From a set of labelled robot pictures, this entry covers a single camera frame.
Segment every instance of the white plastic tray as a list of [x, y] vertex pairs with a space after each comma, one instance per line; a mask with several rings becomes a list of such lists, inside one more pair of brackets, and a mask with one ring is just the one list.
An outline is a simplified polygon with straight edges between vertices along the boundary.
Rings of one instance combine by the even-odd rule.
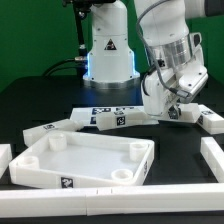
[[36, 188], [142, 185], [154, 158], [150, 140], [52, 131], [14, 159], [12, 182]]

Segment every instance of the tabletop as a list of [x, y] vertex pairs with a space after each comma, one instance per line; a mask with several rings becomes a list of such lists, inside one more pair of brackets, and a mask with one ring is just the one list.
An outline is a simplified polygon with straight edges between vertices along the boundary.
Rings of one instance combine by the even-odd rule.
[[[224, 117], [223, 85], [212, 77], [194, 99]], [[140, 86], [120, 90], [99, 90], [82, 85], [76, 76], [20, 78], [0, 93], [0, 144], [11, 144], [13, 158], [26, 149], [22, 131], [70, 118], [73, 108], [142, 105]], [[155, 158], [144, 185], [217, 183], [200, 154], [202, 137], [211, 136], [197, 124], [160, 122], [158, 125], [124, 127], [82, 132], [150, 139]], [[224, 134], [213, 135], [224, 147]], [[0, 190], [21, 190], [7, 169]], [[133, 215], [72, 216], [0, 219], [0, 223], [223, 223], [224, 212], [185, 212]]]

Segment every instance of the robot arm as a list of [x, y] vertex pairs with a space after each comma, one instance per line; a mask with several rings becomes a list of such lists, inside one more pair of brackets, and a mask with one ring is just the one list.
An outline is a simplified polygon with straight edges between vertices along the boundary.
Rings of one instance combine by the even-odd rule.
[[148, 61], [156, 67], [142, 83], [143, 104], [149, 115], [164, 116], [179, 99], [190, 103], [205, 85], [208, 75], [201, 35], [189, 34], [185, 13], [204, 16], [208, 3], [211, 1], [135, 0], [138, 34], [150, 55]]

